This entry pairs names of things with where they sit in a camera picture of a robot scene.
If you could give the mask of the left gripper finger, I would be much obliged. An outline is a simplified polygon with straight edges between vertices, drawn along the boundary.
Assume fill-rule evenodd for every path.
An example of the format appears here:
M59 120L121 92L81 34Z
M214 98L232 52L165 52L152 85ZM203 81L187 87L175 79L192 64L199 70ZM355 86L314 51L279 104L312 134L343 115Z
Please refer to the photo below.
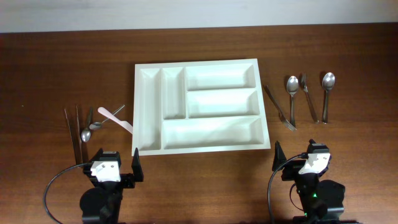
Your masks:
M139 159L138 148L135 148L135 150L134 150L131 168L132 168L132 173L134 176L134 181L135 182L143 182L144 181L144 173L142 171L141 162Z
M92 162L94 162L94 161L99 161L100 158L101 158L101 156L102 156L102 154L103 154L103 149L100 148L100 149L96 152L96 154L91 158L91 161L92 161Z

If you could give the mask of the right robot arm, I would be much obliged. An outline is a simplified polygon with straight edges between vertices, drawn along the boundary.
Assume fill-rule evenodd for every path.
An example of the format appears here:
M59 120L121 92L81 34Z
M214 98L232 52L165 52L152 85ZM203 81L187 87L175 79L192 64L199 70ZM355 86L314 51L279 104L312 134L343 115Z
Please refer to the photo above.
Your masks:
M271 185L278 171L283 181L292 181L300 198L302 216L293 217L292 223L341 223L344 212L345 186L333 180L320 180L328 171L330 149L309 140L307 151L287 159L280 142L275 143L272 175L267 187L267 205L272 223L275 223L271 207Z

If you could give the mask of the steel tablespoon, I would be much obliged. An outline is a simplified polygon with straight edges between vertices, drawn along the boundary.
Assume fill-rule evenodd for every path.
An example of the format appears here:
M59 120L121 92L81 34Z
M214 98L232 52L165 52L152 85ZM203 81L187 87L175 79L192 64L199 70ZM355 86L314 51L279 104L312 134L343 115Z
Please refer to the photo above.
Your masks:
M328 72L322 79L322 88L325 92L324 103L323 103L323 113L322 113L322 122L327 124L328 122L328 100L330 91L333 89L335 85L335 76L333 73Z
M299 80L296 76L291 76L286 84L287 93L290 95L290 123L295 127L295 106L294 96L299 90Z

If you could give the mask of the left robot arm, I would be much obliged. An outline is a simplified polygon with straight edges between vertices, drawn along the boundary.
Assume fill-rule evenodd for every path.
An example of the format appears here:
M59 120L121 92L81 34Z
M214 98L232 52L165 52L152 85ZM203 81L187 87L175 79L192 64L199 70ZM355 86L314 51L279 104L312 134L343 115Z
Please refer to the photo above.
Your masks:
M98 152L83 166L83 173L93 184L80 199L83 223L118 223L124 189L133 189L144 181L139 150L132 158L132 172L120 173L121 156L117 151Z

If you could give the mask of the steel fork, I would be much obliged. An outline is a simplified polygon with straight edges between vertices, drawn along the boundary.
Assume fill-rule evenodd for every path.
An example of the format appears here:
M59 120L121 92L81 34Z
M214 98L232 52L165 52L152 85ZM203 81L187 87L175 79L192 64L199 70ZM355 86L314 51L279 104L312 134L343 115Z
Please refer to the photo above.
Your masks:
M303 73L302 76L301 76L300 84L301 84L302 90L305 93L305 96L306 96L306 99L307 99L307 103L308 103L308 107L309 107L310 114L311 114L311 117L313 119L313 122L315 124L318 124L319 120L317 118L317 114L315 112L315 108L313 106L312 99L311 99L309 91L308 91L307 82L306 82L306 74L305 73Z
M267 93L268 97L270 98L271 102L273 103L273 105L275 106L275 108L277 109L278 113L279 113L279 118L282 122L282 124L288 128L291 131L296 131L297 129L287 120L287 118L284 116L284 113L281 109L281 107L279 106L278 102L275 100L275 98L273 97L269 87L267 85L263 85L263 88L265 90L265 92Z

